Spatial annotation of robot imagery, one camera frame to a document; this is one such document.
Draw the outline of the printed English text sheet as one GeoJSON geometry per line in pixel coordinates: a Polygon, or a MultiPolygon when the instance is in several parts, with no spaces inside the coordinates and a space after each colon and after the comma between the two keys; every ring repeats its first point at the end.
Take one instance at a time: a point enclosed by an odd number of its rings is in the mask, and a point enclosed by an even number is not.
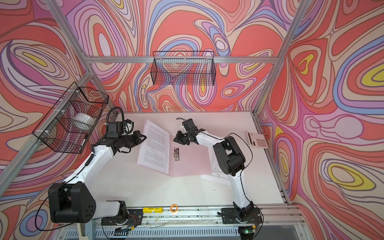
{"type": "Polygon", "coordinates": [[[143,135],[147,138],[140,144],[137,163],[168,175],[170,168],[170,133],[150,120],[146,120],[143,135]]]}

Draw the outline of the pink file folder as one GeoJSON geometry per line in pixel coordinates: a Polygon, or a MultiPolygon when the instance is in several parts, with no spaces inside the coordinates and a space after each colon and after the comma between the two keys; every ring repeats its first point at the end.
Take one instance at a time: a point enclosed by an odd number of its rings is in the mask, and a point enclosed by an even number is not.
{"type": "Polygon", "coordinates": [[[170,139],[170,165],[168,176],[173,178],[211,174],[210,155],[207,147],[180,145],[170,139]],[[180,160],[174,159],[174,148],[180,149],[180,160]]]}

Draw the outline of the printed Chinese text sheet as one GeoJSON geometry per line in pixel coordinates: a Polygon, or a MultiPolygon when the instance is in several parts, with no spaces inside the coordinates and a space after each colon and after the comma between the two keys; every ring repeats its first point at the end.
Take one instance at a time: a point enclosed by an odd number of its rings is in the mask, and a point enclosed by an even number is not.
{"type": "Polygon", "coordinates": [[[228,175],[226,175],[219,167],[219,164],[213,149],[209,149],[209,155],[210,155],[210,165],[211,165],[212,173],[207,175],[200,175],[200,178],[210,182],[229,186],[230,180],[228,178],[228,175]]]}

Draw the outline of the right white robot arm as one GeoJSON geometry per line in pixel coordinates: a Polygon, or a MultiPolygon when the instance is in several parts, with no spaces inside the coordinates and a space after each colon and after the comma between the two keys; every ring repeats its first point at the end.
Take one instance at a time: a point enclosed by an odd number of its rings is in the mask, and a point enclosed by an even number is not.
{"type": "Polygon", "coordinates": [[[234,193],[233,219],[245,222],[252,215],[254,203],[250,200],[247,192],[244,169],[246,169],[246,157],[241,148],[231,135],[218,137],[209,134],[205,129],[199,129],[192,119],[183,119],[182,129],[177,132],[174,142],[181,145],[195,143],[207,147],[213,151],[221,171],[228,175],[231,188],[234,193]]]}

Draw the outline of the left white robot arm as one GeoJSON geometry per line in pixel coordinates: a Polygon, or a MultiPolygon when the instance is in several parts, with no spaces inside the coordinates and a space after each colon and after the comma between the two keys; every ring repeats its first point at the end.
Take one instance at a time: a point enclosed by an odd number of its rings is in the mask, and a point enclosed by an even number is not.
{"type": "Polygon", "coordinates": [[[97,202],[90,187],[105,164],[116,153],[128,154],[147,137],[134,129],[134,122],[107,123],[106,134],[91,146],[91,153],[69,177],[53,184],[48,191],[50,216],[53,223],[88,223],[113,218],[123,224],[129,217],[124,201],[97,202]]]}

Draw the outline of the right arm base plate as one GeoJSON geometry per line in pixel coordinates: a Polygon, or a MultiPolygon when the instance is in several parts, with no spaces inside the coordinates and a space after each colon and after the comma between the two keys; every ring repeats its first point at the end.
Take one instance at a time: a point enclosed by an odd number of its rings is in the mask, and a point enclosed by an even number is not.
{"type": "Polygon", "coordinates": [[[244,213],[235,208],[222,208],[217,214],[222,218],[223,224],[252,224],[258,226],[263,222],[262,214],[256,208],[244,213]]]}

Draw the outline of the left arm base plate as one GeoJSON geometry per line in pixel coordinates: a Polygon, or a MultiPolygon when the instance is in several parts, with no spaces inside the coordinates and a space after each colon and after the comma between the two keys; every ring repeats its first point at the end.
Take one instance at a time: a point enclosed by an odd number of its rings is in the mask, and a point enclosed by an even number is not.
{"type": "Polygon", "coordinates": [[[137,227],[142,224],[143,209],[128,209],[127,214],[102,218],[102,226],[137,227]]]}

